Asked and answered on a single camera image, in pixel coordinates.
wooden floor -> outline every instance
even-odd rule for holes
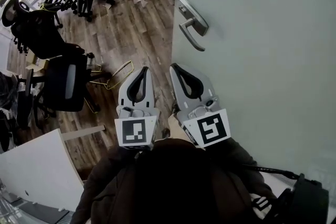
[[[64,25],[60,30],[66,42],[80,45],[86,52],[93,52],[93,63],[103,65],[104,70],[115,72],[124,62],[132,60],[135,70],[148,66],[152,71],[155,107],[161,110],[157,136],[164,127],[171,112],[173,94],[169,76],[171,64],[172,30],[174,0],[145,0],[147,4],[135,4],[133,0],[116,0],[110,9],[105,2],[95,1],[93,21],[67,12],[59,12]],[[12,43],[9,51],[8,70],[25,77],[25,55],[19,54]],[[112,79],[111,84],[121,80],[130,70],[128,66],[123,73]],[[107,149],[117,144],[114,119],[118,103],[119,87],[106,90],[104,86],[88,84],[94,100],[100,105],[101,112],[93,114],[85,104],[80,112],[57,112],[56,119],[39,119],[44,126],[44,133],[56,128],[62,132],[80,130],[97,125],[105,125],[106,131],[77,138],[66,142],[73,163],[82,179],[86,179],[92,167]],[[32,118],[29,131],[21,132],[22,142],[27,142],[40,135]]]

brown jacket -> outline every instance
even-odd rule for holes
[[[249,193],[275,198],[256,165],[232,138],[206,150],[180,139],[154,149],[114,147],[93,168],[71,224],[256,222]]]

jacket sleeve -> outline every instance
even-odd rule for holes
[[[261,173],[240,166],[241,164],[257,166],[257,162],[232,138],[208,146],[205,149],[219,166],[225,167],[238,175],[249,193],[258,194],[268,199],[276,199]]]
[[[107,155],[92,169],[85,182],[84,191],[72,216],[71,224],[84,224],[90,218],[93,199],[105,189],[121,169],[134,159],[136,154],[137,151],[126,150],[119,146],[108,151]]]

door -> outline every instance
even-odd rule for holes
[[[262,166],[336,184],[336,0],[188,0],[209,25],[180,30],[173,62],[205,73],[232,137]]]

door handle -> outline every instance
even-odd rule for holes
[[[195,22],[196,18],[190,18],[189,20],[187,20],[186,22],[182,23],[179,25],[180,30],[182,31],[182,33],[185,35],[185,37],[187,38],[187,40],[189,40],[189,42],[191,43],[191,45],[194,46],[194,48],[196,50],[199,51],[205,51],[205,48],[201,47],[197,41],[193,38],[193,36],[190,34],[188,27],[192,26]]]
[[[205,51],[205,48],[193,38],[188,27],[192,26],[199,35],[204,36],[209,29],[208,24],[187,0],[176,0],[176,5],[180,13],[187,19],[186,22],[179,25],[180,30],[196,50]]]

